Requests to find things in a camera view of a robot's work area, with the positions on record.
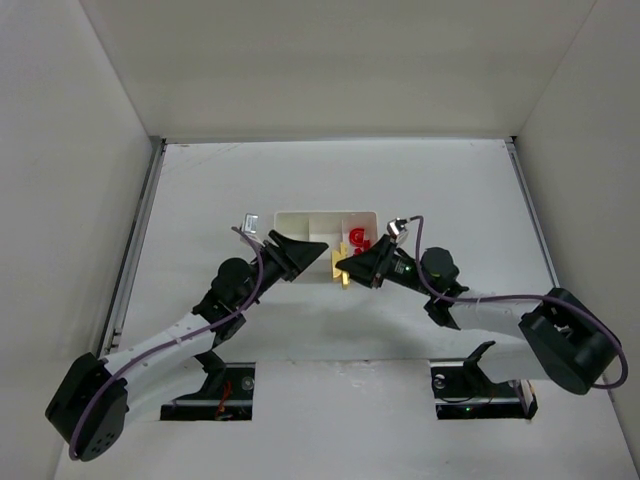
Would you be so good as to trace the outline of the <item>red round lego piece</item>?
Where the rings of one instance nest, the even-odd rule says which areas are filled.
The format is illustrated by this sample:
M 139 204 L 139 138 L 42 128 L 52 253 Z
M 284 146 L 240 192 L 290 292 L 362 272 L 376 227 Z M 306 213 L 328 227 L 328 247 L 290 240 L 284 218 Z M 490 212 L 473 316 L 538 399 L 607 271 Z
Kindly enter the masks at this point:
M 348 235 L 349 243 L 354 246 L 360 246 L 365 240 L 369 240 L 366 234 L 366 230 L 363 227 L 356 227 L 349 231 Z

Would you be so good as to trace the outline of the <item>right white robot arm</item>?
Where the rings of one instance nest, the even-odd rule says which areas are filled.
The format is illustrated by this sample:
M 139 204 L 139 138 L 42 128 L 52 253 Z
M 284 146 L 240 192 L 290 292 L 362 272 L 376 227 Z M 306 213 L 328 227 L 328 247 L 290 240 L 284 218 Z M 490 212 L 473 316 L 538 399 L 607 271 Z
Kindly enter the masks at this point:
M 477 362 L 491 382 L 551 380 L 584 395 L 600 387 L 600 377 L 622 357 L 619 339 L 569 291 L 512 294 L 501 299 L 461 285 L 459 269 L 441 247 L 411 257 L 389 236 L 363 253 L 341 259 L 337 269 L 370 289 L 392 282 L 428 296 L 424 309 L 438 326 L 509 337 L 504 347 L 488 347 Z

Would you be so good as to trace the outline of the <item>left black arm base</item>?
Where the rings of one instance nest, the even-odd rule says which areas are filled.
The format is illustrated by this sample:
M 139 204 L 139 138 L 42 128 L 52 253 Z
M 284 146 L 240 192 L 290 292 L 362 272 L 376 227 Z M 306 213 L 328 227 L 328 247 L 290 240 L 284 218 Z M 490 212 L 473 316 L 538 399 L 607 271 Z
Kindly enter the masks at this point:
M 213 351 L 200 354 L 196 359 L 203 366 L 206 378 L 198 390 L 164 404 L 160 420 L 251 421 L 256 364 L 226 363 Z

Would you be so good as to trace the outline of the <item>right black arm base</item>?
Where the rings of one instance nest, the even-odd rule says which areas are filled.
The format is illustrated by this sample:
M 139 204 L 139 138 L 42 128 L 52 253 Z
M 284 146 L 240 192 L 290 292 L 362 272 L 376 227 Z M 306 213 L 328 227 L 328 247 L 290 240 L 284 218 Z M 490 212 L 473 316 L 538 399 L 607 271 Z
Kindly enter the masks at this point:
M 431 388 L 438 420 L 523 419 L 530 421 L 538 402 L 529 381 L 492 382 L 479 362 L 495 345 L 488 341 L 464 358 L 430 363 Z

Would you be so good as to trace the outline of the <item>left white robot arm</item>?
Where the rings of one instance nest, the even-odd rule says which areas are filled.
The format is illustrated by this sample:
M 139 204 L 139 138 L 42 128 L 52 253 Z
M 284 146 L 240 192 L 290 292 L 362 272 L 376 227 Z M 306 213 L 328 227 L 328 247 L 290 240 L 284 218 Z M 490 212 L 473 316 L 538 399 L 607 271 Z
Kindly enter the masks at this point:
M 279 281 L 292 282 L 327 250 L 272 230 L 255 257 L 222 262 L 205 296 L 180 320 L 122 351 L 78 357 L 45 409 L 73 461 L 104 454 L 145 405 L 161 406 L 204 385 L 224 364 L 214 350 L 245 323 L 244 312 Z

